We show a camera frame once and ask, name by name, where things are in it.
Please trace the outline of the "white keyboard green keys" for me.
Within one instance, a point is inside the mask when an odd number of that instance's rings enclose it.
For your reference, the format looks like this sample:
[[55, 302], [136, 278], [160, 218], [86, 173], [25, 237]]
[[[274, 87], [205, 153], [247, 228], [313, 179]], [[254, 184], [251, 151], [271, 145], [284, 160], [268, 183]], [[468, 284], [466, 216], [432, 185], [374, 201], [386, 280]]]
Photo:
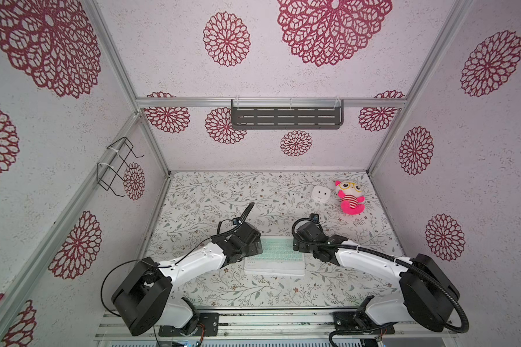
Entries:
[[250, 276], [287, 276], [305, 275], [304, 254], [293, 250], [292, 237], [262, 237], [262, 253], [247, 257], [243, 266]]

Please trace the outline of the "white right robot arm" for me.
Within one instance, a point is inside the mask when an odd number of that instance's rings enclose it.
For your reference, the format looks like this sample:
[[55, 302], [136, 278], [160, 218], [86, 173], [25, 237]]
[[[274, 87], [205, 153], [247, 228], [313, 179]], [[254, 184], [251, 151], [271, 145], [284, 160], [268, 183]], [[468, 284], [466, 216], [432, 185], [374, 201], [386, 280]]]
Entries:
[[469, 330], [469, 320], [459, 302], [460, 292], [430, 257], [395, 257], [340, 235], [329, 237], [312, 218], [295, 221], [292, 237], [297, 252], [367, 273], [391, 285], [390, 294], [365, 298], [341, 329], [343, 333], [380, 333], [400, 322], [415, 322], [435, 333]]

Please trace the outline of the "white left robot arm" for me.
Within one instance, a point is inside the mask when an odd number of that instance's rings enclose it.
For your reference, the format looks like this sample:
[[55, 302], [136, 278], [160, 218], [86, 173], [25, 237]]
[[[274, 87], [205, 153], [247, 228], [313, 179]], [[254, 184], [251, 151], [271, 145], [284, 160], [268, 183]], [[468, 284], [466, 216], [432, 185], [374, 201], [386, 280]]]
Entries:
[[215, 235], [208, 244], [183, 257], [159, 262], [151, 257], [136, 260], [111, 301], [133, 336], [142, 335], [155, 325], [191, 335], [198, 329], [200, 313], [189, 299], [174, 298], [172, 291], [262, 251], [260, 231], [247, 222], [239, 222], [228, 234]]

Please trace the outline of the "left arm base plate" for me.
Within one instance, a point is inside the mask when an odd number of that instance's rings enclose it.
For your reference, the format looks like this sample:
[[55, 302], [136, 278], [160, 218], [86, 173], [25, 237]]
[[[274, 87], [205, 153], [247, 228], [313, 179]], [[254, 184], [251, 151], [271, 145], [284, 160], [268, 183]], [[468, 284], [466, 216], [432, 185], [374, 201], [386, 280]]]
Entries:
[[220, 314], [216, 312], [200, 312], [194, 315], [191, 320], [182, 328], [175, 328], [170, 325], [161, 325], [159, 328], [160, 337], [212, 337], [218, 335]]

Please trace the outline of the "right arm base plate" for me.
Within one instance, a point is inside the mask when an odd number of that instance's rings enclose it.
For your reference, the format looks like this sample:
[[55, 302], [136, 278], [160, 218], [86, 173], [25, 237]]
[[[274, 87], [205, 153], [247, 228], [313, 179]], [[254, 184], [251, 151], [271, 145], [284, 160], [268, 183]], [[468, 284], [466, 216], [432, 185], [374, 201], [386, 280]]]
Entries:
[[334, 328], [338, 334], [376, 334], [394, 333], [394, 323], [379, 325], [374, 323], [364, 312], [340, 311], [332, 314]]

